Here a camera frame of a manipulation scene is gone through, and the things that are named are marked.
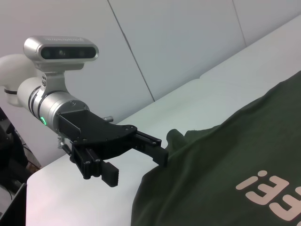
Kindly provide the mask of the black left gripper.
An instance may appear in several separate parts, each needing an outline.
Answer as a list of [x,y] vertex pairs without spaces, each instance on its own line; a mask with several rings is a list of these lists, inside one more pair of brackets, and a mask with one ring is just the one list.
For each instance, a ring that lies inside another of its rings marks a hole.
[[84,179],[101,177],[110,187],[119,182],[119,169],[109,162],[133,148],[161,167],[167,166],[168,151],[161,147],[161,139],[137,131],[133,125],[115,125],[106,122],[88,110],[61,113],[59,132],[72,143],[70,160],[75,163]]

